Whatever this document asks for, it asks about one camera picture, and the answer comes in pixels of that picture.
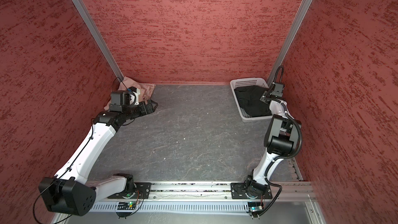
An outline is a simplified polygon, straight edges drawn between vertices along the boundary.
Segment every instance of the pink cloth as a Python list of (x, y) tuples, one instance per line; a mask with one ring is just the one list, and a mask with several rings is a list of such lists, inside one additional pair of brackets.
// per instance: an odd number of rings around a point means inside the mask
[[(140, 95), (138, 97), (138, 102), (149, 100), (156, 86), (155, 84), (136, 82), (132, 78), (128, 77), (124, 77), (123, 83), (124, 85), (126, 85), (127, 88), (136, 87), (141, 90)], [(123, 83), (120, 83), (118, 90), (126, 90), (126, 87), (123, 85)], [(111, 101), (109, 101), (108, 104), (104, 107), (106, 111), (109, 109), (110, 103)]]

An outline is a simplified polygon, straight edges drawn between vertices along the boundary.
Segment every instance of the white laundry basket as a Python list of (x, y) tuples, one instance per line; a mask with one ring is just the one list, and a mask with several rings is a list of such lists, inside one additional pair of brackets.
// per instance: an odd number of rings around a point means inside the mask
[(243, 79), (236, 79), (236, 80), (231, 80), (231, 89), (232, 93), (234, 94), (236, 106), (238, 107), (239, 110), (239, 115), (242, 118), (243, 122), (252, 122), (252, 121), (261, 121), (264, 119), (271, 119), (271, 116), (263, 116), (263, 117), (251, 117), (248, 115), (243, 108), (239, 106), (238, 100), (236, 98), (235, 94), (235, 88), (237, 87), (246, 87), (246, 86), (252, 86), (252, 85), (257, 85), (260, 87), (265, 87), (268, 88), (268, 85), (266, 81), (263, 78), (243, 78)]

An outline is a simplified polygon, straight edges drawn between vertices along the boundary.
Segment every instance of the red wall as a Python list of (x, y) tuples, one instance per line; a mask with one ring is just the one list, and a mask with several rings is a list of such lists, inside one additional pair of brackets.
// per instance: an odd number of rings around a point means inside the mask
[(33, 223), (38, 183), (73, 154), (114, 75), (71, 0), (0, 0), (0, 19), (0, 223)]
[(266, 78), (301, 0), (83, 0), (125, 76)]
[(398, 223), (398, 0), (313, 0), (285, 59), (328, 224)]

